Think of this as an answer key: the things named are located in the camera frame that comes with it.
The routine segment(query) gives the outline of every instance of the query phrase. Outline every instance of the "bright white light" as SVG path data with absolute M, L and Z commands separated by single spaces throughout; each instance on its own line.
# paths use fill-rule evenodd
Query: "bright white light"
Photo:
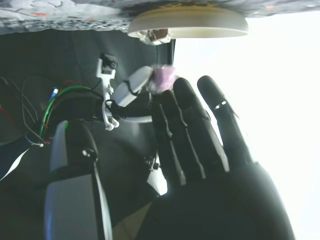
M 174 65 L 195 89 L 203 75 L 216 81 L 276 184 L 296 238 L 319 240 L 320 12 L 248 23 L 245 37 L 177 40 Z

